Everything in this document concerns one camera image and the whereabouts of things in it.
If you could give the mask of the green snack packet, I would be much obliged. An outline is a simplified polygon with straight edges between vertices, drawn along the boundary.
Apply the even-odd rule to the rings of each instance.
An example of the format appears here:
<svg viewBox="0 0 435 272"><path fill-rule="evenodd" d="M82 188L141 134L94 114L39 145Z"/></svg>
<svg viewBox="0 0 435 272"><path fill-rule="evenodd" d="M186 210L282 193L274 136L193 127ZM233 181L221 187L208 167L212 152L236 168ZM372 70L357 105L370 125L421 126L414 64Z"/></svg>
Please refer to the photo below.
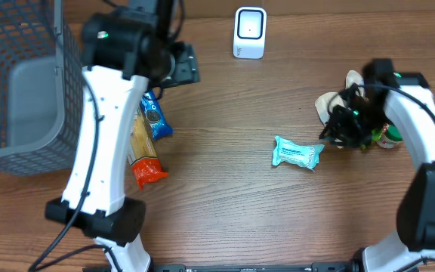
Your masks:
<svg viewBox="0 0 435 272"><path fill-rule="evenodd" d="M371 137L365 141L364 144L360 146L361 150L365 150L374 145L383 135L383 133L388 129L388 124L384 123L382 128L376 128L372 130Z"/></svg>

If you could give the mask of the beige paper bag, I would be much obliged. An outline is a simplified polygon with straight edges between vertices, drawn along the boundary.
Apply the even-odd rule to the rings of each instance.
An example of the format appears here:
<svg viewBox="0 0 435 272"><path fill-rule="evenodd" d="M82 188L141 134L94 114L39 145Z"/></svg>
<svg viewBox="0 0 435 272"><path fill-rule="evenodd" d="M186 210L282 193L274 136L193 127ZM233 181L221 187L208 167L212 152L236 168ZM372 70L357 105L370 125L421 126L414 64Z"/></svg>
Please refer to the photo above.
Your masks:
<svg viewBox="0 0 435 272"><path fill-rule="evenodd" d="M364 149L369 140L369 127L366 123L366 98L363 76L350 70L345 77L341 91L328 92L319 96L315 108L324 128L319 134L338 148Z"/></svg>

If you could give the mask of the green lid jar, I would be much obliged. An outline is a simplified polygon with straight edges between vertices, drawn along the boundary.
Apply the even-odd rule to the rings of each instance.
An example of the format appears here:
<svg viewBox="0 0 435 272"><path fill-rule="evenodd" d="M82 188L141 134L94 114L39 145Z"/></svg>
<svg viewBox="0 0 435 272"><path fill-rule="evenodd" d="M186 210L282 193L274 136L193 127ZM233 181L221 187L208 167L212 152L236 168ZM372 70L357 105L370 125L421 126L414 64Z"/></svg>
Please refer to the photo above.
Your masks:
<svg viewBox="0 0 435 272"><path fill-rule="evenodd" d="M384 149L391 149L403 142L402 135L398 128L392 124L384 125L380 137L376 140L378 146Z"/></svg>

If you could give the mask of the blue Oreo cookie pack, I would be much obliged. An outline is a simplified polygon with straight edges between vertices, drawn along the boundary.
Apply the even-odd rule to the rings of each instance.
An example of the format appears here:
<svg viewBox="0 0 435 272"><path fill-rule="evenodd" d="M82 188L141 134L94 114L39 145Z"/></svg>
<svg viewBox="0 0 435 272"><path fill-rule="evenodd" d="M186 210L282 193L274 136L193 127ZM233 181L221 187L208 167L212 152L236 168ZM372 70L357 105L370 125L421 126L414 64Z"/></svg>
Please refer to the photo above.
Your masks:
<svg viewBox="0 0 435 272"><path fill-rule="evenodd" d="M143 94L140 100L140 109L150 126L154 141L173 135L173 128L165 119L162 108L152 89Z"/></svg>

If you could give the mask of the teal snack packet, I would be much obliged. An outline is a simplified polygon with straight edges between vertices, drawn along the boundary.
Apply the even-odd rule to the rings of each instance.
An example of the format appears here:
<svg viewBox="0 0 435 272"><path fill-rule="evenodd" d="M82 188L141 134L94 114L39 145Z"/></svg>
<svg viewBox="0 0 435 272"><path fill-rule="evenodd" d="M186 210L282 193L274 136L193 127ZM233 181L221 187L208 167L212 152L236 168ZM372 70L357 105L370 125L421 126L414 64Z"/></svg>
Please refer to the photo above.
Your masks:
<svg viewBox="0 0 435 272"><path fill-rule="evenodd" d="M314 170L319 163L319 155L324 150L323 144L297 145L293 141L275 136L276 146L273 149L272 166L282 162L297 165L301 168Z"/></svg>

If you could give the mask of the red snack packet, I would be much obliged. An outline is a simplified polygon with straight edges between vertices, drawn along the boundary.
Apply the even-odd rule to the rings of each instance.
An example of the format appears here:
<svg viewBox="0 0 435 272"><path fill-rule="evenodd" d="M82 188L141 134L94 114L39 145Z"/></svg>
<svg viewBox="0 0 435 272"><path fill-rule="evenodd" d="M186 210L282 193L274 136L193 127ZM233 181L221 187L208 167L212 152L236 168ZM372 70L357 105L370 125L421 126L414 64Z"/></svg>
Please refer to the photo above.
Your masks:
<svg viewBox="0 0 435 272"><path fill-rule="evenodd" d="M127 158L140 190L145 184L168 177L147 133L146 122L139 108L134 112Z"/></svg>

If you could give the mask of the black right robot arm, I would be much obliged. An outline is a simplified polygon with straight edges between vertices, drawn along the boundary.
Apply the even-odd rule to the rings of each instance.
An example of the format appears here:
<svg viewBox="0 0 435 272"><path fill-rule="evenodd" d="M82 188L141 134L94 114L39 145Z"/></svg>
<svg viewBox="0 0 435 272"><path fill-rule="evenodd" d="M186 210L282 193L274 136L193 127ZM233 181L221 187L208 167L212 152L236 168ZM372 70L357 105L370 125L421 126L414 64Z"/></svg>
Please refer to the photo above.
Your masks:
<svg viewBox="0 0 435 272"><path fill-rule="evenodd" d="M396 214L396 229L360 249L342 271L416 271L435 262L435 103L418 72L397 72L390 59L373 59L359 78L315 102L324 125L319 139L337 147L367 147L375 131L394 126L415 176Z"/></svg>

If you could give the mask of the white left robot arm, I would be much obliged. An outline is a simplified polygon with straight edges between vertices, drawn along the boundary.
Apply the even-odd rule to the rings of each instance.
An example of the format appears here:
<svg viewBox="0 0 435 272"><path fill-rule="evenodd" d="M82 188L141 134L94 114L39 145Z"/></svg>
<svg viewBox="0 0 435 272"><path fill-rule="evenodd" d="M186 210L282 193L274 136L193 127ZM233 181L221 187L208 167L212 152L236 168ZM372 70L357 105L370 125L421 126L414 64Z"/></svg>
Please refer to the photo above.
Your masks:
<svg viewBox="0 0 435 272"><path fill-rule="evenodd" d="M125 195L125 158L140 99L153 87L199 81L193 47L178 38L182 1L131 1L94 14L82 27L83 110L76 157L47 219L80 229L103 250L111 271L151 271L140 230L146 206Z"/></svg>

